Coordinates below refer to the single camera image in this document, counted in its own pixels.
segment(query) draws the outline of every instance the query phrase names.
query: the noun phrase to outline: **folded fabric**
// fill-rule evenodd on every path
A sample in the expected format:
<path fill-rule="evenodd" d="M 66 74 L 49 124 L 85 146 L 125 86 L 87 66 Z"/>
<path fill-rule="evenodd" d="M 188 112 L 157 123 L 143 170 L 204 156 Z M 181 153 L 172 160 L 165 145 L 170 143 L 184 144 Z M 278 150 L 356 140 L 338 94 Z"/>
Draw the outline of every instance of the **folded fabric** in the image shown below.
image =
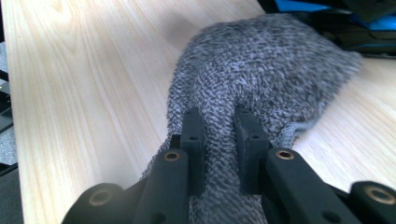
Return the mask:
<path fill-rule="evenodd" d="M 190 198 L 190 223 L 266 223 L 258 196 L 242 194 L 233 113 L 253 112 L 275 147 L 292 147 L 359 72 L 345 52 L 291 15 L 271 14 L 205 28 L 177 63 L 168 98 L 168 149 L 183 114 L 198 107 L 205 136 L 205 192 Z M 149 175 L 151 163 L 143 173 Z"/>

